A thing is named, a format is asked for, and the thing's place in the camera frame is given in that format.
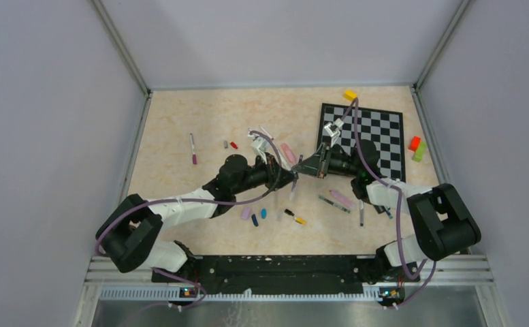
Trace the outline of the black marker cap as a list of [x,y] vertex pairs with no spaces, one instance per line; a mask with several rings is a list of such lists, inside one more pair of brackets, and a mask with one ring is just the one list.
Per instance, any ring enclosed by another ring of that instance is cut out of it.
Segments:
[[294,217],[294,213],[292,211],[290,211],[289,209],[285,209],[284,210],[284,213],[286,213],[287,215],[291,216],[291,217]]

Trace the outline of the yellow marker cap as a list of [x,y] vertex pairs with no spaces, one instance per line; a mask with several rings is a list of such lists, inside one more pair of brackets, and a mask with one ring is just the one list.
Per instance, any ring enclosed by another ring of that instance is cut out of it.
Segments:
[[300,217],[296,217],[294,220],[300,225],[306,225],[306,222]]

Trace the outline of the green gel pen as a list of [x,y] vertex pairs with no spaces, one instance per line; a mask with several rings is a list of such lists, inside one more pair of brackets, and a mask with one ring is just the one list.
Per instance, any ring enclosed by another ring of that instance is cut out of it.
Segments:
[[345,213],[350,213],[350,212],[351,212],[347,207],[345,207],[345,206],[343,206],[343,205],[341,205],[341,204],[339,204],[339,203],[336,203],[336,202],[334,202],[334,201],[331,201],[331,200],[327,199],[326,197],[324,197],[324,196],[322,196],[322,195],[318,195],[317,197],[318,197],[321,201],[323,201],[323,202],[329,204],[330,206],[333,206],[333,207],[337,208],[337,209],[340,210],[340,211],[343,211],[343,212],[345,212]]

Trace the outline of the pink highlighter pen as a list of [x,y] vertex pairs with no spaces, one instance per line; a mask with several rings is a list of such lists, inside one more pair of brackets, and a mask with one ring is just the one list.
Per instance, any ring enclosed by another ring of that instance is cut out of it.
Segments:
[[344,207],[348,208],[348,209],[355,209],[356,207],[356,202],[355,201],[352,201],[350,200],[348,197],[346,197],[344,194],[340,193],[339,191],[336,191],[336,190],[329,190],[329,193],[331,194],[331,196],[337,200],[341,205],[343,205]]

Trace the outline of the pink highlighter cap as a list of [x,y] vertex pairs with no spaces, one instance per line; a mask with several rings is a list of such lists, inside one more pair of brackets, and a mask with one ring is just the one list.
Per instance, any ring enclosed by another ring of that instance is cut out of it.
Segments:
[[250,207],[244,207],[244,208],[242,209],[242,212],[241,212],[241,216],[240,216],[240,218],[241,218],[242,220],[248,220],[248,219],[251,218],[251,215],[252,215],[252,210],[251,210],[251,208],[250,208]]

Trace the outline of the white marker dark blue cap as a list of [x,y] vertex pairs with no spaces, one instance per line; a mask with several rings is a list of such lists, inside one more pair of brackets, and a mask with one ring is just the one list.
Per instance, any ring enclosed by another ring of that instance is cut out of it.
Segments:
[[359,226],[364,227],[364,202],[359,201]]

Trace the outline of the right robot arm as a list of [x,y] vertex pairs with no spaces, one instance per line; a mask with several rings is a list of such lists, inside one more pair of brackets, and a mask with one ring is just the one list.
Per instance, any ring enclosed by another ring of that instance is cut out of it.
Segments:
[[481,241],[482,233],[457,189],[449,183],[435,187],[409,185],[381,174],[379,151],[369,140],[346,153],[339,145],[321,145],[294,166],[298,174],[325,178],[351,177],[355,197],[367,204],[410,216],[414,233],[397,236],[376,251],[374,270],[384,281],[394,280],[408,264],[439,261]]

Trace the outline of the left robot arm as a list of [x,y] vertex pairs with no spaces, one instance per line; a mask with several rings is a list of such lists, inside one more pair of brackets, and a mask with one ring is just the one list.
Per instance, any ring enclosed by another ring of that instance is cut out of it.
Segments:
[[293,170],[280,166],[267,153],[249,165],[242,155],[230,155],[214,179],[204,186],[162,200],[127,196],[98,229],[97,249],[103,250],[121,273],[138,268],[159,268],[177,281],[191,278],[194,264],[184,245],[159,239],[162,230],[196,219],[212,219],[239,205],[239,193],[265,186],[276,191],[297,180]]

